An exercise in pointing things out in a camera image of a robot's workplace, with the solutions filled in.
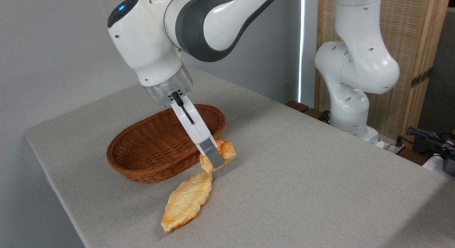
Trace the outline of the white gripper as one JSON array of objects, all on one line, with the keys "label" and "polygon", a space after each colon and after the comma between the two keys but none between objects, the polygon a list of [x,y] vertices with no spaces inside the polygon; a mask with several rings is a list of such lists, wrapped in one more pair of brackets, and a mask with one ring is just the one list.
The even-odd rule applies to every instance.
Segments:
[{"label": "white gripper", "polygon": [[187,131],[191,140],[198,145],[202,159],[200,165],[203,169],[218,169],[225,162],[218,152],[218,145],[211,132],[200,116],[195,105],[188,96],[172,96],[171,104],[178,120]]}]

